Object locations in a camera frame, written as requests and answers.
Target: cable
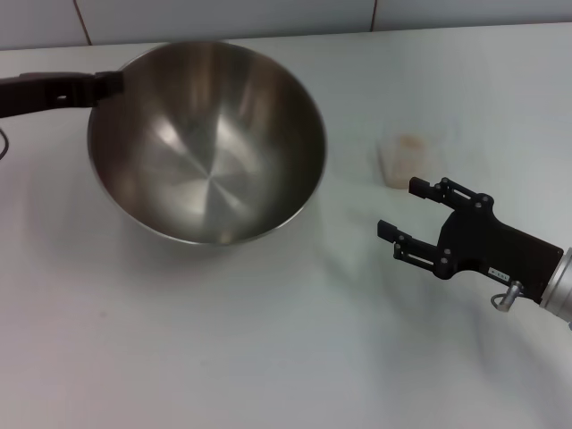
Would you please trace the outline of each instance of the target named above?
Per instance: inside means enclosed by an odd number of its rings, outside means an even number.
[[[10,143],[8,142],[8,136],[6,136],[6,133],[0,128],[0,136],[2,136],[4,138],[4,149],[2,149],[2,152],[0,152],[0,160],[2,158],[4,158],[4,155],[6,155],[6,152],[8,152],[8,147],[10,146]]]
[[[525,294],[521,292],[518,296],[519,296],[520,298],[523,298],[523,297],[525,296]],[[492,295],[492,296],[491,296],[491,304],[492,304],[492,306],[495,307],[495,308],[498,310],[498,309],[499,309],[499,304],[497,304],[497,299],[503,299],[504,297],[505,297],[505,294],[504,294],[504,293],[499,293],[499,294],[497,294],[497,295]]]

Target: metal cylinder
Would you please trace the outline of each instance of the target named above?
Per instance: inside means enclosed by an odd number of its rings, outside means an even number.
[[[572,269],[569,269],[571,262],[572,248],[569,248],[548,282],[540,304],[540,307],[567,322],[572,322]]]
[[[520,296],[522,289],[523,287],[521,282],[512,282],[507,289],[507,293],[505,293],[500,300],[500,303],[498,305],[494,305],[494,307],[503,313],[508,313],[512,305],[515,303],[515,300]]]

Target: label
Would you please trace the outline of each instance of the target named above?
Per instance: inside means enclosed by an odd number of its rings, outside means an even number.
[[[489,274],[493,275],[494,277],[503,280],[504,282],[508,282],[510,279],[509,275],[506,275],[505,273],[501,273],[499,270],[495,270],[494,268],[489,268]]]

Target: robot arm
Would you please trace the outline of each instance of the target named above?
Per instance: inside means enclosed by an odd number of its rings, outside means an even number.
[[[561,248],[501,223],[492,212],[494,200],[446,178],[431,186],[412,178],[409,193],[453,209],[442,226],[437,246],[416,240],[379,221],[378,237],[394,243],[393,256],[448,280],[460,271],[477,271],[508,286],[492,297],[500,311],[509,311],[518,297],[531,299],[554,315],[572,322],[572,250]]]

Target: metal bowl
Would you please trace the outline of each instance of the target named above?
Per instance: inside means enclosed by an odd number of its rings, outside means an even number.
[[[123,94],[89,119],[96,175],[127,214],[196,244],[288,222],[325,160],[312,98],[275,61],[218,42],[160,46],[125,65]]]

